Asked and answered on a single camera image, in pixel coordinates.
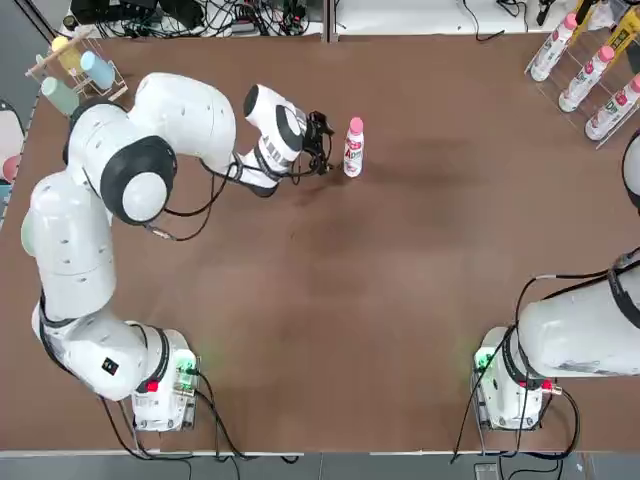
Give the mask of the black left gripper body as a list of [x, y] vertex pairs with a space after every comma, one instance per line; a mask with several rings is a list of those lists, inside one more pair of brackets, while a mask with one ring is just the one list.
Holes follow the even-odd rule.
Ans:
[[303, 140], [303, 150], [306, 153], [320, 153], [323, 150], [324, 115], [312, 111], [306, 118], [306, 130]]

